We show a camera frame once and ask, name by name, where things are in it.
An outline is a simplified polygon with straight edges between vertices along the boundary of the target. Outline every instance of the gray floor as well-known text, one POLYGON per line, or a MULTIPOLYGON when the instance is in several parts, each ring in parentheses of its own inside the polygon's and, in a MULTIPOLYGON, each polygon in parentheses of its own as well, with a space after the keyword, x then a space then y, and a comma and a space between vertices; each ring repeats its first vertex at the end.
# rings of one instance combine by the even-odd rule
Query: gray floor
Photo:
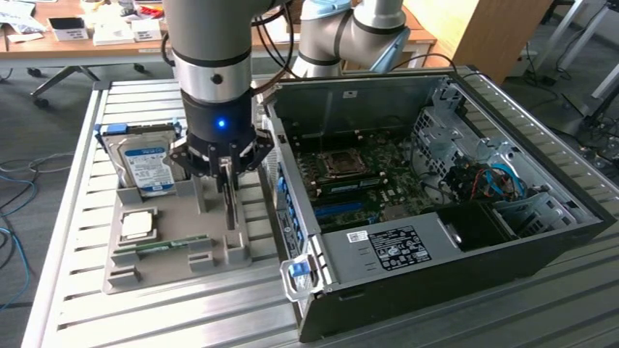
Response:
MULTIPOLYGON (((541 26, 536 31, 531 43, 532 50, 540 49, 555 26, 553 22, 551 25, 541 26)), ((591 42, 571 66, 572 81, 559 80, 553 90, 576 96, 591 93, 617 63, 617 57, 616 49, 597 42, 591 42)), ((146 74, 137 73, 130 65, 97 67, 93 68, 93 72, 105 80, 170 77, 170 70, 162 63, 145 64, 145 68, 146 74)), ((256 64, 254 68, 257 73, 264 73, 272 69, 272 66, 256 64)), ((42 69, 42 71, 50 75, 57 69, 42 69)), ((40 79, 25 74, 24 69, 18 69, 13 72, 10 79, 0 83, 2 130, 0 162, 21 158, 32 159, 74 149, 92 83, 82 75, 73 75, 60 86, 45 93, 44 97, 49 99, 50 107, 46 110, 40 110, 30 104, 28 96, 40 82, 40 79)), ((551 97, 549 93, 525 85, 519 79, 508 80, 504 89, 525 107, 551 97)), ((617 114, 617 108, 619 103, 615 103, 609 115, 617 114)), ((563 117, 564 113, 560 104, 548 104, 544 108, 535 110, 535 114, 543 117, 563 117)), ((66 172, 42 175, 37 181, 37 198, 22 210, 9 216, 13 231, 17 232, 22 240, 29 263, 37 273, 44 264, 66 175, 66 172)), ((13 177, 29 178, 29 176, 30 173, 24 173, 13 177)), ((14 183, 0 181, 0 202, 5 202, 20 189, 14 183)), ((5 258, 6 249, 0 250, 0 260, 5 258)), ((5 303, 20 290, 22 280, 22 265, 18 257, 14 256, 8 267, 0 271, 0 304, 5 303)), ((17 301, 18 303, 26 305, 33 300, 36 285, 34 278, 26 293, 17 301)), ((28 307, 12 308, 0 312, 1 347, 20 345, 28 314, 28 307)))

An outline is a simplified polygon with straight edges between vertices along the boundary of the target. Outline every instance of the metal workbench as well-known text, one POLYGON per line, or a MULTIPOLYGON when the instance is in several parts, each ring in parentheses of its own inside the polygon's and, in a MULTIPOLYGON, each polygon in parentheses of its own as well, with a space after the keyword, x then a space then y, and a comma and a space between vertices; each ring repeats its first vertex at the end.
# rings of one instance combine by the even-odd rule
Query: metal workbench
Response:
MULTIPOLYGON (((484 78, 469 79, 551 160, 617 216, 613 184, 484 78)), ((173 80, 117 82, 92 92, 24 347, 603 347, 619 341, 615 225, 532 278, 313 344, 298 344, 253 173, 242 177, 238 192, 250 220, 252 266, 102 294, 117 176, 93 140, 93 125, 140 124, 172 117, 184 117, 173 80)), ((492 133, 484 117, 475 113, 468 117, 481 131, 492 133)))

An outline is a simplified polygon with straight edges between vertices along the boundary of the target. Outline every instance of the blue hard drive label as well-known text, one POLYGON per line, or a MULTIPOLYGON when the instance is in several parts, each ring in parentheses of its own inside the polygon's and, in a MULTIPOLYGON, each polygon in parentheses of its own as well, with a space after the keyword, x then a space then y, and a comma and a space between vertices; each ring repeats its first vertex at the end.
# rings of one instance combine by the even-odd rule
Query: blue hard drive label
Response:
POLYGON ((156 196, 172 188, 174 178, 162 162, 166 156, 162 147, 126 150, 125 156, 134 185, 146 195, 150 193, 156 196))
POLYGON ((373 233, 369 242, 385 270, 432 260, 412 226, 373 233))

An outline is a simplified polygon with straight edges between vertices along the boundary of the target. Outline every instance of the hard drive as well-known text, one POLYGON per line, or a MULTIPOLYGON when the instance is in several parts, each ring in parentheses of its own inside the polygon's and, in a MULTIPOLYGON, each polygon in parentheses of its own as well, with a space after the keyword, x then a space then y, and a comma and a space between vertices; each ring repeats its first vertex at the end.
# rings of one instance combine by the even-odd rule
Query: hard drive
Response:
POLYGON ((164 163, 170 144, 180 136, 173 123, 129 126, 104 125, 96 138, 104 146, 124 188, 136 187, 142 197, 161 196, 174 189, 174 182, 188 178, 174 163, 164 163))

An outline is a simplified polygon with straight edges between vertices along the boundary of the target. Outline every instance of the blue cable on floor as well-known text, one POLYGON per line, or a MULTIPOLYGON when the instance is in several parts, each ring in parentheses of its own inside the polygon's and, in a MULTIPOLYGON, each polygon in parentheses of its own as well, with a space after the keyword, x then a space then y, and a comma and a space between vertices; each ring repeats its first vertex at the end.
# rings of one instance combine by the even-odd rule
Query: blue cable on floor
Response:
POLYGON ((13 183, 26 183, 28 185, 32 186, 32 194, 29 195, 26 201, 24 203, 21 203, 21 205, 16 209, 10 210, 9 212, 5 212, 4 214, 0 214, 0 216, 9 216, 17 210, 24 208, 28 205, 28 203, 32 202, 34 196, 37 195, 37 185, 32 181, 10 179, 10 178, 6 178, 5 176, 1 176, 1 175, 0 175, 0 179, 10 181, 13 183))
POLYGON ((26 289, 28 289, 28 286, 29 286, 29 271, 28 271, 26 256, 25 256, 25 254, 22 252, 22 247, 21 247, 20 240, 12 235, 12 232, 9 230, 6 230, 5 228, 0 227, 0 232, 2 232, 9 238, 12 238, 12 240, 16 243, 18 255, 20 255, 21 261, 22 261, 24 273, 26 274, 26 282, 22 285, 21 291, 10 298, 10 300, 4 304, 4 306, 0 307, 0 312, 1 312, 18 299, 18 297, 22 295, 22 293, 26 292, 26 289))

